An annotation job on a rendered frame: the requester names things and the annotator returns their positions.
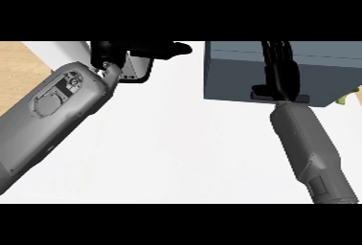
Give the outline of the green vegetable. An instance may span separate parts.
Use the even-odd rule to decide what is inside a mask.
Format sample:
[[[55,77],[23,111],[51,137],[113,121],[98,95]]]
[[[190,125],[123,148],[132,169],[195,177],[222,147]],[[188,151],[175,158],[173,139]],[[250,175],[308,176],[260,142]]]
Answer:
[[[337,100],[336,100],[336,103],[340,104],[340,105],[346,105],[346,97],[354,94],[355,91],[349,92],[346,95],[343,95]]]

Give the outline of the blue-grey drawer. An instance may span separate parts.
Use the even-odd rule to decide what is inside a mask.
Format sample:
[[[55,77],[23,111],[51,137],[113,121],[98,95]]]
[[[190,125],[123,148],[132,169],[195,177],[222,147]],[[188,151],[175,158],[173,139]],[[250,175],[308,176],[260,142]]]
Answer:
[[[300,95],[309,106],[325,107],[362,85],[362,41],[291,41],[299,64]],[[252,86],[263,84],[265,57],[259,41],[207,41],[204,98],[274,103],[253,99]]]

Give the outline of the grey black-rimmed object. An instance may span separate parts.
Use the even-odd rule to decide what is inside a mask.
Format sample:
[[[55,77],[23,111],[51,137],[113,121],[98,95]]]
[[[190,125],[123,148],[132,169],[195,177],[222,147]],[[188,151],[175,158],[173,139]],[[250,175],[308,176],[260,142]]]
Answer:
[[[144,83],[148,80],[154,60],[147,57],[126,54],[126,62],[122,68],[120,83]]]

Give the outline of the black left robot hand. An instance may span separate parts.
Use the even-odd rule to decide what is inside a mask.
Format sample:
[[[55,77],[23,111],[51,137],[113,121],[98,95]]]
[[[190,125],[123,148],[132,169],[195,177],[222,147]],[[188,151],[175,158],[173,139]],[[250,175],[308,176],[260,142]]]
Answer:
[[[126,53],[132,56],[169,60],[175,56],[192,53],[188,44],[175,41],[92,41],[91,64],[105,70],[104,63],[110,62],[123,67]]]

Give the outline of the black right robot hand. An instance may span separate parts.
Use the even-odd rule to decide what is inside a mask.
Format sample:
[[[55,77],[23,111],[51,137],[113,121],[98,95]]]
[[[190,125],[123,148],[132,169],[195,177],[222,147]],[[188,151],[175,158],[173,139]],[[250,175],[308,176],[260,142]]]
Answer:
[[[255,100],[296,101],[300,95],[300,70],[289,41],[263,41],[266,83],[252,86]]]

